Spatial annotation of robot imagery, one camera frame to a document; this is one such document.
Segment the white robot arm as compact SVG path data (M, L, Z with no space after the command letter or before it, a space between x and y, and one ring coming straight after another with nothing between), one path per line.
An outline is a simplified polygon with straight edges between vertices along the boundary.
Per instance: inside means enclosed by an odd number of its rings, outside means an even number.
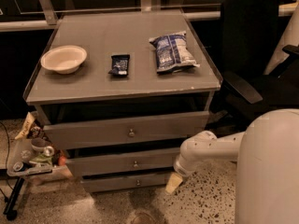
M299 224L299 110L279 109L241 133L185 140L166 185L172 193L203 160L237 162L235 224Z

